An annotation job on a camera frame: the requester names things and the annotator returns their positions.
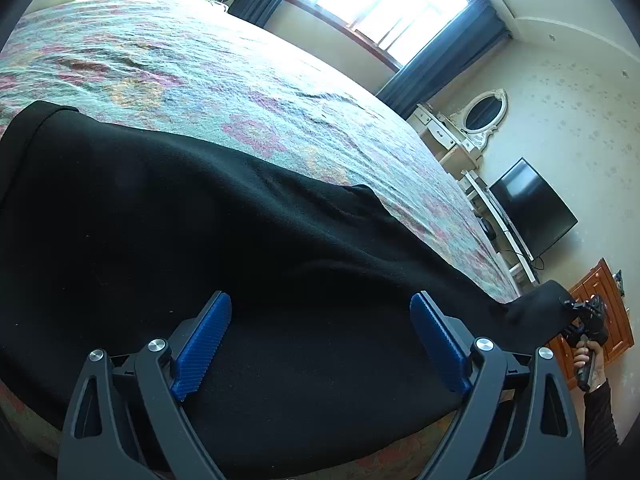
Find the person right forearm dark sleeve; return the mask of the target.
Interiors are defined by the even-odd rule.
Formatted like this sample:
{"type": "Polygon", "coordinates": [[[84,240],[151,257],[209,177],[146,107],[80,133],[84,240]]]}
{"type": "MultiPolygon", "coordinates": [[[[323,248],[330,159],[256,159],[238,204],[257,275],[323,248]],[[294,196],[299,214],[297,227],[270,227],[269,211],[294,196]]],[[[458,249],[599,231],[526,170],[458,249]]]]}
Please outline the person right forearm dark sleeve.
{"type": "Polygon", "coordinates": [[[584,453],[588,479],[597,479],[599,470],[620,447],[611,408],[611,387],[606,380],[584,394],[584,453]]]}

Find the person right hand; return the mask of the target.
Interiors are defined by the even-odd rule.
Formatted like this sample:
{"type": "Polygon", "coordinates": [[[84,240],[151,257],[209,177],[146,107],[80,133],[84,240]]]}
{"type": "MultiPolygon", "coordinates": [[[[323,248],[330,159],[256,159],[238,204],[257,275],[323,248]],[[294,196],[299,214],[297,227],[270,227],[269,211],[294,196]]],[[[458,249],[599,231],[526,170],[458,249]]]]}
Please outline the person right hand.
{"type": "Polygon", "coordinates": [[[593,392],[606,383],[604,352],[597,342],[579,341],[573,363],[577,385],[583,393],[593,392]]]}

